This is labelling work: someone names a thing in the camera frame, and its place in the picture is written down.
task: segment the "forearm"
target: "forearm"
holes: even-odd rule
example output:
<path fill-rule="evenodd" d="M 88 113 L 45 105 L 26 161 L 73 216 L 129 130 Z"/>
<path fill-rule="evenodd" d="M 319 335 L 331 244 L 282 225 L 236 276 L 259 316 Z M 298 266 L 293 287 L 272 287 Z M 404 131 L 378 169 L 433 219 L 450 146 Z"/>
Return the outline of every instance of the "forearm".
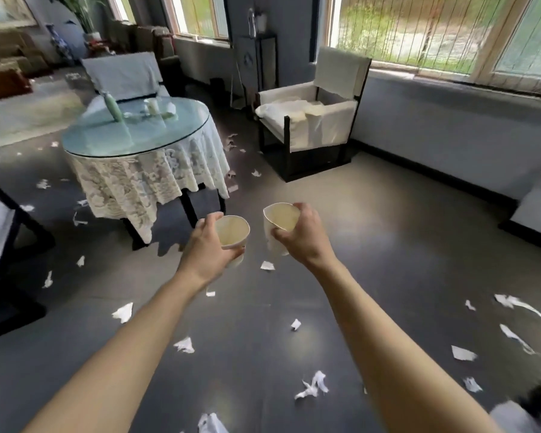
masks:
<path fill-rule="evenodd" d="M 177 274 L 162 286 L 23 433 L 126 433 L 196 283 Z"/>
<path fill-rule="evenodd" d="M 332 260 L 310 269 L 390 432 L 500 433 L 483 408 L 395 324 L 342 263 Z"/>

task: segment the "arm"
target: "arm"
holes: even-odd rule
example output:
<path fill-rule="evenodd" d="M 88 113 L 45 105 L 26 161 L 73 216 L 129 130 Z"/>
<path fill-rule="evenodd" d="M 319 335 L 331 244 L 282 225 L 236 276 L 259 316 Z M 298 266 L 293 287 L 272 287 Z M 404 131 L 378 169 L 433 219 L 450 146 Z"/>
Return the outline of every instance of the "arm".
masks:
<path fill-rule="evenodd" d="M 483 408 L 393 322 L 338 261 L 318 213 L 296 204 L 274 237 L 317 278 L 368 393 L 392 432 L 501 433 Z"/>
<path fill-rule="evenodd" d="M 199 220 L 174 277 L 74 374 L 23 433 L 124 432 L 185 306 L 244 252 L 223 250 L 214 223 Z"/>

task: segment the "picture frame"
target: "picture frame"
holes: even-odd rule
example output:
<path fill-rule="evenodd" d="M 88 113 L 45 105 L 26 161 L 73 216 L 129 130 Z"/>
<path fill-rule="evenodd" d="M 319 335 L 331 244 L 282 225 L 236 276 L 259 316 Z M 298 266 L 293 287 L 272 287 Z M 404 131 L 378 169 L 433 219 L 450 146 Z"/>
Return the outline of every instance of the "picture frame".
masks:
<path fill-rule="evenodd" d="M 25 0 L 0 0 L 0 29 L 36 25 Z"/>

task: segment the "window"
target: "window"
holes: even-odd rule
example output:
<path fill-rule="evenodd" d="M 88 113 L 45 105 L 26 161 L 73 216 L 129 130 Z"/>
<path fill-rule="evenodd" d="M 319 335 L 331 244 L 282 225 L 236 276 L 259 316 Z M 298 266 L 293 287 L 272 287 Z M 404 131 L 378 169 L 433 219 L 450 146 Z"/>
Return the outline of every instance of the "window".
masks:
<path fill-rule="evenodd" d="M 136 23 L 128 0 L 108 0 L 108 4 L 110 5 L 110 9 L 116 20 L 129 21 L 133 24 Z"/>
<path fill-rule="evenodd" d="M 164 0 L 177 35 L 228 40 L 224 0 Z"/>
<path fill-rule="evenodd" d="M 329 0 L 327 45 L 405 69 L 541 94 L 541 0 Z"/>

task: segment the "gray floor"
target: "gray floor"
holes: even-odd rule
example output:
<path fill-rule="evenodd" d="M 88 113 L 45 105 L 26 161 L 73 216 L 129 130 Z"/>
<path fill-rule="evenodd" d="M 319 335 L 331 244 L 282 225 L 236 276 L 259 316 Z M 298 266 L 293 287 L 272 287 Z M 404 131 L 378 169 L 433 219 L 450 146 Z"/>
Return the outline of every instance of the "gray floor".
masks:
<path fill-rule="evenodd" d="M 382 431 L 317 282 L 290 257 L 275 261 L 274 272 L 259 269 L 269 258 L 261 212 L 277 201 L 312 203 L 364 289 L 457 381 L 476 378 L 484 391 L 474 396 L 486 409 L 541 380 L 541 319 L 492 299 L 513 294 L 541 311 L 541 249 L 498 230 L 503 211 L 364 153 L 347 166 L 284 183 L 257 153 L 252 122 L 229 111 L 213 115 L 222 137 L 238 133 L 228 159 L 240 189 L 227 207 L 252 226 L 245 260 L 214 283 L 216 297 L 200 294 L 185 312 L 173 342 L 189 335 L 196 352 L 167 349 L 131 431 L 195 431 L 203 412 L 216 412 L 231 433 Z M 58 241 L 8 273 L 49 311 L 0 337 L 0 433 L 19 431 L 116 332 L 112 312 L 130 301 L 136 311 L 173 274 L 176 244 L 190 233 L 174 201 L 159 210 L 155 242 L 132 252 L 120 222 L 95 219 L 76 204 L 84 198 L 79 185 L 63 151 L 50 147 L 59 136 L 0 149 L 0 185 L 20 204 L 34 205 Z M 250 174 L 255 168 L 260 178 Z M 40 179 L 52 187 L 37 189 Z M 213 192 L 193 201 L 199 215 L 217 206 Z M 75 210 L 88 225 L 73 226 Z M 53 285 L 43 290 L 49 270 Z M 466 299 L 476 312 L 465 308 Z M 295 318 L 302 326 L 293 333 Z M 505 338 L 499 323 L 540 355 Z M 454 360 L 451 344 L 478 359 Z M 301 379 L 317 370 L 326 373 L 330 392 L 295 402 Z"/>

